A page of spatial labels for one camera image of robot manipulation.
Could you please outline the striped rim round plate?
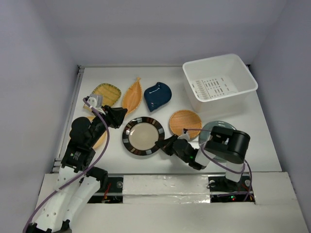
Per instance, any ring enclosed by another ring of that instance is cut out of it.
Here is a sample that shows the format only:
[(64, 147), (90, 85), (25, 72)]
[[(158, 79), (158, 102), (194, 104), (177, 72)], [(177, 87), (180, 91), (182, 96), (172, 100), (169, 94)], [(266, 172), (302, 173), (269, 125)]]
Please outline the striped rim round plate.
[(149, 156), (159, 150), (158, 140), (165, 138), (163, 126), (154, 118), (141, 116), (126, 123), (122, 143), (136, 156)]

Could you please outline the orange woven round plate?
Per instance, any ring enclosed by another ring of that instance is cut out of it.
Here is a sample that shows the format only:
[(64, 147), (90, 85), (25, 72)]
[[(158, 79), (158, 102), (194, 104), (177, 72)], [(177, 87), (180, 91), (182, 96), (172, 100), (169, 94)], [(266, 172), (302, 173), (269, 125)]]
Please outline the orange woven round plate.
[(179, 110), (171, 115), (169, 128), (173, 134), (178, 136), (183, 134), (184, 129), (190, 129), (188, 131), (190, 139), (195, 139), (200, 134), (200, 131), (194, 129), (202, 128), (202, 120), (191, 110)]

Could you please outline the teal round ceramic plate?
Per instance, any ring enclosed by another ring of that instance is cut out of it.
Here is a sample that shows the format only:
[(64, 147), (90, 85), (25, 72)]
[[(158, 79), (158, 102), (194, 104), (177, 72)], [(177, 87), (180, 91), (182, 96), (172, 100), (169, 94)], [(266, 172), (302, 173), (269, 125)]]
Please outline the teal round ceramic plate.
[(236, 130), (236, 128), (231, 125), (228, 122), (225, 121), (211, 121), (208, 122), (202, 129), (202, 131), (199, 134), (199, 145), (203, 144), (204, 142), (206, 142), (209, 137), (210, 137), (210, 132), (212, 130), (213, 127), (215, 126), (219, 126), (219, 127), (223, 127), (223, 128), (228, 128), (228, 129), (233, 129)]

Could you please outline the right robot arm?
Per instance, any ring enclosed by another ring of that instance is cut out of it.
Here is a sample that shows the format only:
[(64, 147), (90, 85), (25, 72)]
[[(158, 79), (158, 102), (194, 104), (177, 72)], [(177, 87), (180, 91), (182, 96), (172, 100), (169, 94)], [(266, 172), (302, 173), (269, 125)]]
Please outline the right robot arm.
[(184, 129), (181, 136), (173, 135), (167, 139), (156, 141), (167, 155), (175, 155), (184, 163), (196, 170), (205, 169), (210, 162), (225, 170), (224, 185), (228, 190), (237, 189), (245, 170), (245, 156), (250, 136), (242, 131), (214, 126), (209, 130), (207, 140), (195, 149), (190, 143), (189, 131)]

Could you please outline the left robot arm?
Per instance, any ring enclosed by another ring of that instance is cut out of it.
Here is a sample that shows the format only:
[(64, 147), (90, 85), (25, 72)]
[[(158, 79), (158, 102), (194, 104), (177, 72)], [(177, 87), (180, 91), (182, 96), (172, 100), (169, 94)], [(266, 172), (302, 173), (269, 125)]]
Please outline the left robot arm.
[(95, 117), (76, 118), (61, 161), (54, 191), (35, 209), (23, 229), (25, 233), (70, 233), (73, 223), (97, 191), (107, 188), (108, 172), (95, 167), (94, 145), (109, 128), (123, 123), (127, 109), (104, 106), (91, 109)]

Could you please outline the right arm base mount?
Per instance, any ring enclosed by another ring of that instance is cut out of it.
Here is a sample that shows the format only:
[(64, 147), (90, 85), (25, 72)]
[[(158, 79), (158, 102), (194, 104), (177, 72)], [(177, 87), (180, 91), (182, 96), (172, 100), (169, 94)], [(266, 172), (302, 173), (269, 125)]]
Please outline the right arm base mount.
[(238, 183), (226, 179), (225, 176), (211, 176), (208, 178), (207, 189), (211, 203), (255, 202), (248, 175), (243, 175)]

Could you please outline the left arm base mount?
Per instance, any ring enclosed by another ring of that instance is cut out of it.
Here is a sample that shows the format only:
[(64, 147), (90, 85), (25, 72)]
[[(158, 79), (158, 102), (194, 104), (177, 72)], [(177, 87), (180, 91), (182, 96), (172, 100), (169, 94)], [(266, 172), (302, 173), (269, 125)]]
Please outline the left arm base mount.
[(101, 187), (88, 203), (114, 204), (123, 203), (123, 176), (109, 177), (106, 185)]

